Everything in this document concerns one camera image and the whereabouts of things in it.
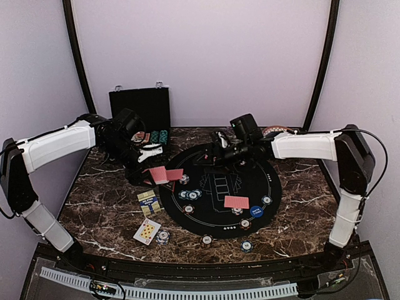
playing card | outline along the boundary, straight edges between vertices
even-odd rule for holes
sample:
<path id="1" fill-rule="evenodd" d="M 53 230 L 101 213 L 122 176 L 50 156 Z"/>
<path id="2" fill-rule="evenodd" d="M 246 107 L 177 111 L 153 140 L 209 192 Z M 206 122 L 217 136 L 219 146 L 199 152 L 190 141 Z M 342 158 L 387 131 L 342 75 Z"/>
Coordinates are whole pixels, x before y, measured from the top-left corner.
<path id="1" fill-rule="evenodd" d="M 180 180 L 183 176 L 183 169 L 167 170 L 166 172 L 169 181 Z"/>
<path id="2" fill-rule="evenodd" d="M 149 219 L 145 219 L 140 228 L 136 231 L 133 238 L 138 240 L 139 242 L 142 242 L 145 245 L 149 245 L 156 236 L 160 227 L 161 224 L 158 224 Z"/>
<path id="3" fill-rule="evenodd" d="M 161 167 L 152 167 L 151 169 L 147 169 L 150 171 L 151 176 L 156 184 L 164 184 L 168 182 L 167 171 L 164 166 Z"/>
<path id="4" fill-rule="evenodd" d="M 249 209 L 248 197 L 225 196 L 224 207 Z"/>

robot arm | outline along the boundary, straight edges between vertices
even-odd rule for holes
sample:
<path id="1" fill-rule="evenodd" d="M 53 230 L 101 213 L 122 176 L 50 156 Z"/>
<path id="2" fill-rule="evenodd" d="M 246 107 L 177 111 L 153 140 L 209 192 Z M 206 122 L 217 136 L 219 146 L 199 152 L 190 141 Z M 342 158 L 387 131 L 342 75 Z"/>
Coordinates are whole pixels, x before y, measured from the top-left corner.
<path id="1" fill-rule="evenodd" d="M 213 142 L 196 164 L 227 166 L 250 157 L 264 159 L 314 158 L 337 161 L 341 200 L 329 236 L 335 248 L 344 248 L 358 223 L 358 216 L 371 181 L 375 158 L 355 125 L 342 132 L 306 133 L 272 132 L 263 136 L 253 116 L 247 114 L 231 121 L 241 143 L 221 147 Z"/>
<path id="2" fill-rule="evenodd" d="M 85 114 L 72 125 L 47 134 L 18 142 L 6 140 L 1 158 L 0 182 L 11 210 L 21 215 L 58 251 L 65 253 L 73 249 L 74 244 L 79 247 L 40 202 L 29 174 L 65 155 L 99 146 L 124 164 L 130 182 L 140 183 L 147 179 L 154 183 L 148 172 L 142 172 L 139 163 L 163 150 L 157 145 L 153 145 L 149 151 L 146 148 L 137 149 L 131 137 L 139 131 L 140 125 L 139 117 L 133 111 L 124 109 L 114 119 Z"/>

white wall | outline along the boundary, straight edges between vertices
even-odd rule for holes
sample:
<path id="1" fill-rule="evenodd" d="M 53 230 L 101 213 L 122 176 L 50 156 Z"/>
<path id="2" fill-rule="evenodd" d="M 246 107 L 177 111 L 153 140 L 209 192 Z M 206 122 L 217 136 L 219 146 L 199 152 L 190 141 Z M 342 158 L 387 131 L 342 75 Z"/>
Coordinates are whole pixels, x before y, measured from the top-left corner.
<path id="1" fill-rule="evenodd" d="M 400 299 L 400 2 L 341 1 L 331 62 L 312 129 L 348 123 L 377 134 L 389 151 L 386 177 L 366 206 L 370 240 L 391 299 Z M 383 167 L 383 152 L 368 139 Z M 330 164 L 331 171 L 335 166 Z"/>
<path id="2" fill-rule="evenodd" d="M 99 114 L 108 92 L 171 87 L 173 126 L 302 126 L 318 72 L 330 0 L 74 0 Z"/>
<path id="3" fill-rule="evenodd" d="M 0 1 L 0 143 L 56 129 L 86 113 L 63 16 L 62 1 Z M 31 175 L 57 214 L 82 153 Z M 0 206 L 10 214 L 4 194 Z M 0 216 L 0 298 L 19 299 L 39 239 L 22 218 Z"/>

black case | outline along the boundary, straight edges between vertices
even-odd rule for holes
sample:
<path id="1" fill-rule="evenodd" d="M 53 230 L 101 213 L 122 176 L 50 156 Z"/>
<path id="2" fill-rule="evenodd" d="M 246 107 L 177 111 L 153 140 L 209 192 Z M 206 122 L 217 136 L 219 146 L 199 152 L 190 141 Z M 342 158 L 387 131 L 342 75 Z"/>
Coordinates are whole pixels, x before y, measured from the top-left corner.
<path id="1" fill-rule="evenodd" d="M 163 163 L 169 155 L 171 140 L 171 113 L 169 110 L 169 89 L 152 87 L 147 89 L 127 89 L 109 92 L 112 117 L 124 108 L 132 109 L 146 125 L 146 132 L 156 130 L 168 131 L 168 141 L 162 155 L 149 157 L 147 163 Z"/>

